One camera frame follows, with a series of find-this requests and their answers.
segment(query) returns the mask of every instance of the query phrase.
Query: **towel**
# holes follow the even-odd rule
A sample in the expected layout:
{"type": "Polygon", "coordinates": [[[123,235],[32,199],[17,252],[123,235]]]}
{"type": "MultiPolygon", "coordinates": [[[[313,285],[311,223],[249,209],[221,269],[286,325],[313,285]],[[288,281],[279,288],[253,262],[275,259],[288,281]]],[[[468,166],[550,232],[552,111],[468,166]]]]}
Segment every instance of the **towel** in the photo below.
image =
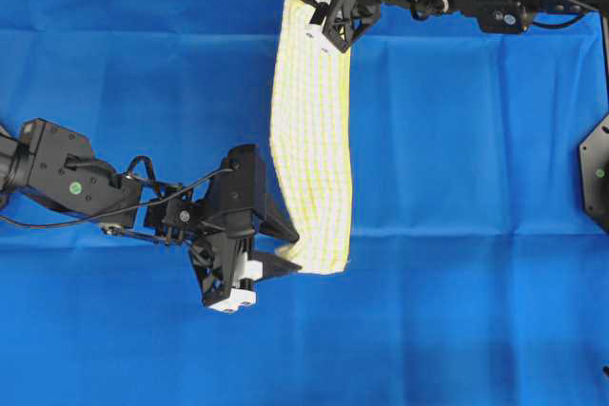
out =
{"type": "Polygon", "coordinates": [[[300,234],[278,249],[302,273],[344,271],[353,183],[349,151],[350,51],[324,43],[314,8],[285,0],[273,85],[270,146],[284,200],[300,234]]]}

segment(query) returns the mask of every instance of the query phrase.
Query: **mounting plate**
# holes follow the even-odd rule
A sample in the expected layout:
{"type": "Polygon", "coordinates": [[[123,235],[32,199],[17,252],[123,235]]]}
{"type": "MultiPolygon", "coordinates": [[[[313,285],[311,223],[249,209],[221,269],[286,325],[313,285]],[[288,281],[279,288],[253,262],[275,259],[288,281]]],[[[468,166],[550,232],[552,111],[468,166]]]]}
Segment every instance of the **mounting plate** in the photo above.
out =
{"type": "Polygon", "coordinates": [[[609,116],[580,145],[585,212],[609,232],[609,116]]]}

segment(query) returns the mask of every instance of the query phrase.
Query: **cloth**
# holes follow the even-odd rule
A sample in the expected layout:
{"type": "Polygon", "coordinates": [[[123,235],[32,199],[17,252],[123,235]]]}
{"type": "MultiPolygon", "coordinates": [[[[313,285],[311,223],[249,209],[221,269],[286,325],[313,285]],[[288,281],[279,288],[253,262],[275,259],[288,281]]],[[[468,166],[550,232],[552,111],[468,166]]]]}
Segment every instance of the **cloth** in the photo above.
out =
{"type": "Polygon", "coordinates": [[[342,272],[349,255],[353,183],[349,153],[350,52],[307,36],[313,7],[285,0],[273,86],[270,147],[300,234],[279,254],[302,273],[342,272]]]}

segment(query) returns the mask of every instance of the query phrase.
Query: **blue backdrop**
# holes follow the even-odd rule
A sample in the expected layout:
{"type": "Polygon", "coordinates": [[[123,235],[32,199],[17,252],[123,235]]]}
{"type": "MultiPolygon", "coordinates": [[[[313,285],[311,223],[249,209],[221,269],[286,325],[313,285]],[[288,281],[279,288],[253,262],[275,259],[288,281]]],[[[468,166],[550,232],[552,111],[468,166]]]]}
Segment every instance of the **blue backdrop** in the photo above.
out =
{"type": "MultiPolygon", "coordinates": [[[[13,133],[47,118],[169,181],[242,143],[270,162],[283,0],[0,6],[13,133]]],[[[609,238],[577,156],[607,111],[598,17],[508,37],[386,8],[351,103],[347,272],[265,283],[237,315],[201,307],[184,249],[0,226],[0,403],[609,404],[609,238]]]]}

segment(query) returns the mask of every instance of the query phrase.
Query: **green dot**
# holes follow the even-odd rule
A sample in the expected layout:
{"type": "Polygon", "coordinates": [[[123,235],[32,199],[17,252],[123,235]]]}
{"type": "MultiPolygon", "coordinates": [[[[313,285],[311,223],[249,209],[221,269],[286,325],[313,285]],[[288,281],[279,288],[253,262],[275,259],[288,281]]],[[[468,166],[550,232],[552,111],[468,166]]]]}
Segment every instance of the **green dot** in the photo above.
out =
{"type": "Polygon", "coordinates": [[[77,181],[75,181],[74,183],[69,185],[69,192],[72,195],[80,195],[80,193],[83,191],[83,185],[78,183],[77,181]]]}

